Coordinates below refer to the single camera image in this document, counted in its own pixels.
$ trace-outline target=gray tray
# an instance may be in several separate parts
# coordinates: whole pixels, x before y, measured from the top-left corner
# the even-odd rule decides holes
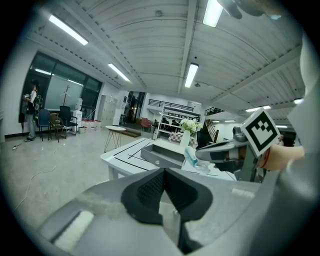
[[[170,151],[157,145],[150,145],[141,148],[140,156],[160,168],[173,167],[181,169],[185,160],[183,154]]]

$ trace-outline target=table leg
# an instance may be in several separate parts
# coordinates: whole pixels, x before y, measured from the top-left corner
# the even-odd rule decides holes
[[[119,139],[120,139],[120,147],[121,147],[121,133],[119,133],[118,138],[117,138],[117,134],[115,135],[115,140],[116,140],[115,148],[119,148]]]
[[[110,142],[110,140],[111,140],[111,136],[112,136],[111,132],[112,132],[112,131],[109,131],[108,138],[106,139],[106,143],[105,143],[105,146],[104,146],[104,153],[106,153],[107,147],[108,147],[109,142]]]
[[[114,142],[114,147],[117,148],[117,134],[115,132],[112,132],[112,138],[113,138],[113,142]]]
[[[108,172],[109,172],[109,181],[116,180],[119,178],[119,173],[116,171],[115,168],[108,166]]]

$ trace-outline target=robotic arm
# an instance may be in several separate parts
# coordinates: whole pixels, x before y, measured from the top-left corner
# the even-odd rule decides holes
[[[264,152],[280,136],[272,118],[260,108],[234,127],[233,139],[198,149],[199,160],[215,163],[222,172],[233,173],[239,181],[255,181],[257,165]],[[245,158],[239,157],[239,148],[246,147]]]

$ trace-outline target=railing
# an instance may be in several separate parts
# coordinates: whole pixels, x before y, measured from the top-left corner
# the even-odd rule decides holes
[[[205,120],[206,128],[210,134],[210,137],[214,143],[217,142],[219,130],[215,130],[214,125],[212,124],[211,120]]]
[[[179,105],[179,104],[166,102],[166,101],[160,101],[160,100],[156,100],[156,99],[149,99],[149,105],[150,106],[155,106],[155,107],[162,108],[164,106],[164,104],[166,106],[168,106],[168,107],[173,107],[173,108],[182,109],[182,110],[188,110],[188,111],[194,111],[194,108],[190,107],[190,106]]]
[[[211,108],[208,108],[208,109],[204,112],[204,115],[205,115],[205,116],[210,116],[210,115],[217,114],[217,113],[221,113],[221,112],[224,112],[224,110],[219,109],[219,108],[216,108],[216,107],[211,107]]]

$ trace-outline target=white cabinet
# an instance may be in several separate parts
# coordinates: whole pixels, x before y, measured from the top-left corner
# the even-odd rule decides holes
[[[72,113],[72,116],[77,118],[77,119],[75,119],[75,118],[71,119],[72,123],[78,124],[77,126],[72,127],[72,131],[75,132],[75,131],[78,131],[79,127],[82,126],[82,112],[79,110],[74,110]]]
[[[115,116],[116,106],[117,106],[117,99],[115,99],[112,95],[106,95],[103,105],[102,117],[101,117],[101,125],[102,127],[105,126],[112,126],[113,120]]]

